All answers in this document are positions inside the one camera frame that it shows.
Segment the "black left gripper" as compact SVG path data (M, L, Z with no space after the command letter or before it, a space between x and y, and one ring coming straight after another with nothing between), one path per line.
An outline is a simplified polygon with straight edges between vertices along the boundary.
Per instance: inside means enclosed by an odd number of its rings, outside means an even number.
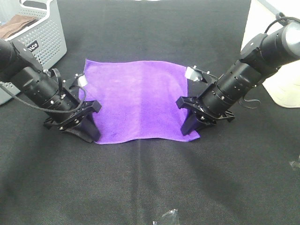
M19 88L38 108L46 112L50 119L45 126L60 127L62 133L79 137L87 143L98 141L100 131L94 123L92 114L99 112L98 101L85 101L78 98L83 87L63 87L63 80L58 69L37 72L26 67L14 75L11 82Z

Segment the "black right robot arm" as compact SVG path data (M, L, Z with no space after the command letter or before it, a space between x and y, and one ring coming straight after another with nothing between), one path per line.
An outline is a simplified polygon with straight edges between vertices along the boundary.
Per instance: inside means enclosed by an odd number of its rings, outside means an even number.
M260 33L241 50L237 61L219 78L197 67L187 67L185 76L202 82L205 89L195 97L179 97L179 109L188 109L181 126L181 133L188 135L216 125L217 120L232 121L235 116L229 108L244 101L254 87L273 76L286 64L300 59L300 21L293 17L278 20L283 23L279 30Z

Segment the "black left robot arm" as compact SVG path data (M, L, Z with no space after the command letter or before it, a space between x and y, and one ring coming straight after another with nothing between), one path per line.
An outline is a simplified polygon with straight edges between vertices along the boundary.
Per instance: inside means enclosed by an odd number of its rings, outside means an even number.
M0 80L12 83L33 103L32 108L45 112L48 129L57 127L62 133L78 136L88 143L100 138L93 113L98 113L101 104L79 99L84 94L85 75L76 74L63 80L59 70L44 69L33 53L19 41L0 41Z

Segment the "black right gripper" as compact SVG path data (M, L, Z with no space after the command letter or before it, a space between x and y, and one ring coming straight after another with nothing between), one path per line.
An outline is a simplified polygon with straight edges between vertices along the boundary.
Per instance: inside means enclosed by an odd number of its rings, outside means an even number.
M236 61L220 78L204 83L206 88L196 97L179 97L176 104L179 109L188 109L188 114L181 126L181 133L189 135L215 126L218 120L234 119L228 109L246 95L262 75L250 65Z

